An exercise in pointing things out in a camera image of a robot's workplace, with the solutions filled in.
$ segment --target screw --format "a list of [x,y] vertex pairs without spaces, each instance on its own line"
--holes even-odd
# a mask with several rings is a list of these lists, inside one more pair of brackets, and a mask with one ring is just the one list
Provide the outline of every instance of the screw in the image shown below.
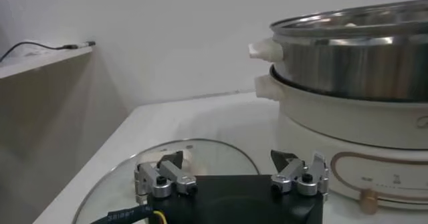
[[311,174],[303,174],[302,175],[302,181],[304,183],[311,183],[312,182],[312,175]]
[[156,185],[166,185],[167,184],[167,178],[163,176],[159,176],[156,178]]

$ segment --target white countertop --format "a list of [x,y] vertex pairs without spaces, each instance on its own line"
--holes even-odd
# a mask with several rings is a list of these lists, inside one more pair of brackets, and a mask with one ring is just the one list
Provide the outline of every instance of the white countertop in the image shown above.
[[[210,138],[244,150],[262,173],[273,173],[269,151],[274,139],[278,104],[254,93],[141,106],[123,122],[83,169],[35,220],[35,224],[71,223],[90,189],[110,169],[152,146],[183,138]],[[325,223],[428,223],[428,212],[381,209],[360,213],[355,201],[330,195]]]

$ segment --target shelf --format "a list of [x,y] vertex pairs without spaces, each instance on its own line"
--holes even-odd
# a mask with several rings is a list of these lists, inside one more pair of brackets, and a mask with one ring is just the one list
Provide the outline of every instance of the shelf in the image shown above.
[[29,70],[34,70],[46,65],[61,62],[70,58],[84,55],[92,51],[91,47],[80,49],[65,49],[43,55],[29,55],[18,58],[5,58],[0,63],[0,79],[13,76]]

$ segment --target white wall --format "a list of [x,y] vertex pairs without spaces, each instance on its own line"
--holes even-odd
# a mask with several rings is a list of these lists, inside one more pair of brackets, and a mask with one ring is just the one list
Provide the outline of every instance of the white wall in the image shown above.
[[[95,39],[98,44],[88,66],[62,64],[44,70],[50,74],[27,73],[0,82],[0,117],[3,127],[8,128],[0,135],[0,153],[7,159],[0,168],[1,185],[28,179],[12,177],[13,166],[4,164],[17,160],[17,169],[35,164],[37,169],[51,172],[61,158],[67,161],[64,172],[58,172],[60,181],[34,175],[40,186],[35,191],[38,195],[3,187],[8,195],[23,197],[10,197],[17,201],[14,211],[26,208],[33,209],[33,215],[40,212],[133,108],[252,89],[253,77],[267,73],[269,65],[249,60],[246,45],[268,37],[271,22],[394,1],[402,0],[0,0],[2,50],[23,39],[52,43]],[[75,71],[77,89],[65,81],[69,68]],[[62,76],[54,74],[61,71]],[[16,102],[31,99],[27,83],[52,80],[52,76],[62,80],[47,92],[56,100],[52,101],[56,109],[43,109],[50,98],[38,100],[37,105]],[[39,88],[46,83],[41,81]],[[5,90],[17,94],[6,97]],[[18,112],[22,108],[25,114]],[[45,131],[42,135],[39,128]],[[45,196],[35,201],[39,195]]]

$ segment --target white plastic handle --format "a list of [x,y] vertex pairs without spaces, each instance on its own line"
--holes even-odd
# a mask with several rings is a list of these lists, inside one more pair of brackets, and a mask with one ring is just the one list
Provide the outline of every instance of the white plastic handle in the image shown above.
[[282,46],[272,38],[249,44],[248,52],[250,58],[259,58],[267,62],[282,61],[284,57]]
[[258,98],[267,98],[280,101],[286,98],[282,87],[270,76],[259,76],[254,79],[255,95]]

